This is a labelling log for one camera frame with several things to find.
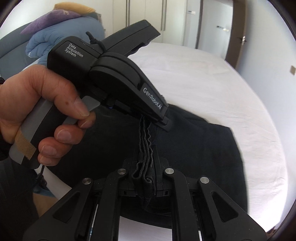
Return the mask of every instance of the brown wooden door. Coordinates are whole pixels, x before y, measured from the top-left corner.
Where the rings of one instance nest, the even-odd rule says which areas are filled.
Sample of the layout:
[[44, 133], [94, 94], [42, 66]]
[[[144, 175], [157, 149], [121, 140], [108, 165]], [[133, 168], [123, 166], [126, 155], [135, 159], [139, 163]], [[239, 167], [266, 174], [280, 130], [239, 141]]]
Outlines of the brown wooden door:
[[247, 0], [233, 0], [233, 18], [230, 41], [225, 60], [238, 67], [243, 46], [246, 43]]

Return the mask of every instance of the blue blanket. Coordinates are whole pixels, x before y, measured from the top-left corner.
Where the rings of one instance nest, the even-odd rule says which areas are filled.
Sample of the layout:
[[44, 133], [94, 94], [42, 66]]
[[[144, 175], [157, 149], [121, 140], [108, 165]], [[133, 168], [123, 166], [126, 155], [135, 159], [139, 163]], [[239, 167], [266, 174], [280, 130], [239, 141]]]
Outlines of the blue blanket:
[[62, 39], [76, 36], [89, 43], [85, 32], [89, 31], [97, 40], [104, 39], [102, 24], [92, 17], [69, 19], [35, 33], [26, 46], [26, 55], [40, 58], [38, 64], [47, 64], [49, 51]]

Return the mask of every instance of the purple pillow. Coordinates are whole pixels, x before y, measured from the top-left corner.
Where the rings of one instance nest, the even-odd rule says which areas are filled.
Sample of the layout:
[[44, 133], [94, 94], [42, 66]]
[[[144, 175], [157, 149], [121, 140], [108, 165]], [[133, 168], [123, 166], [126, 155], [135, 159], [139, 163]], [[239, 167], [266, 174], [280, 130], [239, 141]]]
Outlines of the purple pillow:
[[60, 23], [62, 21], [72, 19], [72, 18], [78, 18], [81, 17], [79, 13], [72, 12], [72, 11], [66, 11], [63, 9], [60, 10], [52, 10], [48, 12], [47, 14], [44, 14], [43, 16], [37, 18], [33, 22], [31, 22], [23, 31], [21, 31], [21, 34], [35, 34], [38, 31], [47, 28], [49, 26], [55, 25], [57, 23]]

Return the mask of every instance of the mattress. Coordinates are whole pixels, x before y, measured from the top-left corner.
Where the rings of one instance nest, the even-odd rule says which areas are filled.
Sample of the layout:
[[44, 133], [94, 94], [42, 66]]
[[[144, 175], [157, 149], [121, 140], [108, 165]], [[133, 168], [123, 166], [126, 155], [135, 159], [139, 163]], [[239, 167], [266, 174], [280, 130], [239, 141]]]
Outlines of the mattress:
[[[273, 228], [287, 197], [285, 156], [270, 115], [244, 79], [224, 60], [183, 46], [150, 43], [129, 58], [168, 103], [231, 128], [244, 163], [248, 214], [264, 230]], [[44, 177], [57, 198], [70, 190], [47, 168]], [[151, 240], [147, 230], [158, 234], [159, 240], [171, 240], [171, 230], [125, 218], [119, 240], [134, 240], [130, 235]]]

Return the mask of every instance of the human hand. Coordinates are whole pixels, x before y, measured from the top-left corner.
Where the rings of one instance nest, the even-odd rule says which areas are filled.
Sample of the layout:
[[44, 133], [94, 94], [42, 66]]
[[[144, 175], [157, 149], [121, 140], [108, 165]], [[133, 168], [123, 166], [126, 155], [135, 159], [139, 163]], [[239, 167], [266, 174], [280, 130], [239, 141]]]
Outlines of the human hand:
[[0, 85], [0, 132], [4, 140], [13, 143], [23, 120], [40, 97], [54, 102], [63, 114], [78, 119], [76, 125], [61, 125], [39, 143], [38, 161], [55, 166], [72, 145], [78, 144], [96, 119], [81, 101], [74, 85], [43, 65], [32, 65]]

